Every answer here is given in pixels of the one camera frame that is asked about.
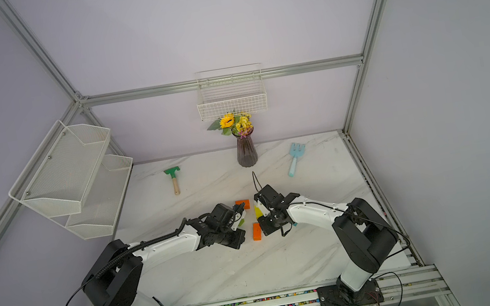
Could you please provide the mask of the yellow rectangular block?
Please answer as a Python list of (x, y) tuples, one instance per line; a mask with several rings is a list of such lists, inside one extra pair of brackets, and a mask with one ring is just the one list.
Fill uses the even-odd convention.
[(257, 219), (260, 219), (261, 217), (264, 216), (264, 214), (262, 213), (262, 211), (260, 210), (260, 207), (256, 206), (255, 207), (255, 214), (256, 214), (256, 218)]

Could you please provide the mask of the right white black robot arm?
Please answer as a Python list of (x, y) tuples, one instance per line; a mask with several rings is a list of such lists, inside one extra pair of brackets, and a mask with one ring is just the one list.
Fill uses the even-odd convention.
[(310, 224), (335, 233), (349, 258), (337, 281), (344, 294), (361, 291), (399, 243), (397, 231), (365, 199), (355, 198), (346, 204), (326, 203), (297, 193), (284, 196), (267, 185), (254, 195), (254, 201), (261, 212), (258, 222), (266, 236), (275, 231), (286, 236), (290, 230), (285, 226), (295, 224)]

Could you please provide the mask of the orange block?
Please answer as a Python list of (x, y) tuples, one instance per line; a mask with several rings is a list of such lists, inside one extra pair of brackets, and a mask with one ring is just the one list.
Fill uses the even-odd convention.
[(236, 201), (235, 205), (243, 205), (245, 210), (250, 209), (250, 202), (248, 199)]
[(253, 241), (258, 241), (258, 240), (262, 240), (262, 231), (261, 231), (261, 226), (259, 223), (254, 223), (253, 224)]

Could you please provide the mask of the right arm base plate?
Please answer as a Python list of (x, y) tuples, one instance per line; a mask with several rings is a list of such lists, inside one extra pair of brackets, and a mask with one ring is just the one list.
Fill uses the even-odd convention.
[(381, 288), (376, 281), (368, 280), (364, 286), (354, 291), (344, 284), (322, 286), (316, 289), (320, 306), (364, 306), (384, 302)]

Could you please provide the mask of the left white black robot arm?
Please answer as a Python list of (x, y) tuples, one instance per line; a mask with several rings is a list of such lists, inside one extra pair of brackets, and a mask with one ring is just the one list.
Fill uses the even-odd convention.
[(149, 268), (214, 244), (238, 250), (246, 232), (239, 228), (245, 204), (219, 203), (209, 213), (183, 219), (173, 232), (152, 240), (109, 243), (86, 274), (81, 291), (93, 306), (163, 306), (139, 292), (141, 276)]

